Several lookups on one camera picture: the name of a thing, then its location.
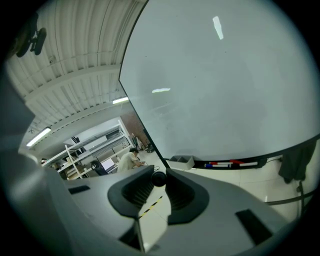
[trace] yellow and black tape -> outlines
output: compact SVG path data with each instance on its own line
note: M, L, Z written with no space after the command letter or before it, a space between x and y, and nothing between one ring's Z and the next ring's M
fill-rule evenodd
M139 219L140 219L143 215L145 215L147 212L149 212L149 211L161 200L161 198L162 198L162 196L160 196L160 198L159 198L155 203L153 203L148 210L146 210L144 213L142 213L142 215L139 216Z

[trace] fluorescent light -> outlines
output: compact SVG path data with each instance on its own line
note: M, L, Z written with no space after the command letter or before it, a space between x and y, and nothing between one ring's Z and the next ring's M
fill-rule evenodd
M45 136L50 131L51 131L51 128L49 127L44 128L44 130L42 130L37 136L35 136L26 146L31 147L33 144L35 144L38 140L40 140L43 136Z
M219 17L215 16L212 20L213 20L215 31L217 32L220 40L224 39L224 34L222 33L222 27L220 24Z
M166 91L170 91L170 88L162 88L162 89L154 89L152 91L152 93L160 93L160 92L166 92Z
M119 102L125 102L125 101L128 101L128 97L123 97L123 98L118 98L118 99L115 99L112 101L112 104L117 104Z

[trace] ceiling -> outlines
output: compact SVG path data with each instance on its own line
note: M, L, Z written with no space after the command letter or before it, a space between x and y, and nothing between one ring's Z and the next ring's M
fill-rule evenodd
M55 0L38 10L38 30L47 31L41 54L28 51L6 64L14 87L35 114L21 147L45 127L54 133L97 111L111 111L111 101L126 95L119 71L144 2Z

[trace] black rectangular slot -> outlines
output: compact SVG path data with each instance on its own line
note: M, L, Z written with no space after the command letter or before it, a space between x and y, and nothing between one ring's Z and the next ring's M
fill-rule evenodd
M87 185L82 185L82 186L76 186L76 187L72 187L72 188L68 188L69 192L71 195L73 194L77 194L86 190L89 190L90 187L88 187Z
M235 213L235 215L238 217L256 246L272 236L272 233L264 226L264 224L254 215L251 210L247 209L238 211Z

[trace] small box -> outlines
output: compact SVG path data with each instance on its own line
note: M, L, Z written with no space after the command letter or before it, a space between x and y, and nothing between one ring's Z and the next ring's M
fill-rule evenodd
M195 162L192 155L174 155L169 159L168 164L173 169L190 170Z
M53 169L58 169L58 168L59 168L59 165L55 162L53 165L51 165L51 167L52 167Z

